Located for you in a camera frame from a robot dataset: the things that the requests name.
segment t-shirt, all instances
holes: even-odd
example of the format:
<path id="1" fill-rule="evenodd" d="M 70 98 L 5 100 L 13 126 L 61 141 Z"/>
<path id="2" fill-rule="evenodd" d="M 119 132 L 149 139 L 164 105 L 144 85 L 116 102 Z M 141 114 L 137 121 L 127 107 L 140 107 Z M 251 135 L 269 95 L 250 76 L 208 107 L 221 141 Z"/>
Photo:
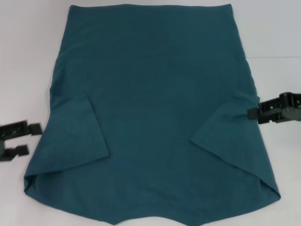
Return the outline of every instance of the t-shirt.
<path id="1" fill-rule="evenodd" d="M 231 5 L 71 6 L 25 193 L 110 224 L 188 226 L 280 195 Z"/>

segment white background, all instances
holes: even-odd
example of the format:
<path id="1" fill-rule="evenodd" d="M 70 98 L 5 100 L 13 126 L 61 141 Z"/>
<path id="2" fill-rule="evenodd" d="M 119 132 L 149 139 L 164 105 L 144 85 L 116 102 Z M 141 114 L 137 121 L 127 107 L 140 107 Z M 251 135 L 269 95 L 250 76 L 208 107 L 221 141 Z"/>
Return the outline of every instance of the white background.
<path id="1" fill-rule="evenodd" d="M 300 0 L 0 0 L 0 124 L 28 120 L 45 127 L 49 86 L 70 5 L 200 5 L 231 3 L 261 100 L 285 91 L 301 93 Z M 301 122 L 261 126 L 282 199 L 211 226 L 301 225 Z M 29 144 L 23 137 L 7 146 Z M 23 193 L 31 156 L 0 163 L 1 226 L 107 226 L 44 206 Z M 126 221 L 121 226 L 182 226 L 164 218 Z"/>

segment teal fabric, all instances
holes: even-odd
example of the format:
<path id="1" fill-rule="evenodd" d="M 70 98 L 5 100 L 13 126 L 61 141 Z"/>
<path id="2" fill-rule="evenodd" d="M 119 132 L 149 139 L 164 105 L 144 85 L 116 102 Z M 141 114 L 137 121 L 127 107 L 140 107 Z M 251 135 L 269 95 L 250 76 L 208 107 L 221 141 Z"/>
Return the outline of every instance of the teal fabric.
<path id="1" fill-rule="evenodd" d="M 24 177 L 45 205 L 199 226 L 280 199 L 231 5 L 71 6 L 50 97 Z"/>

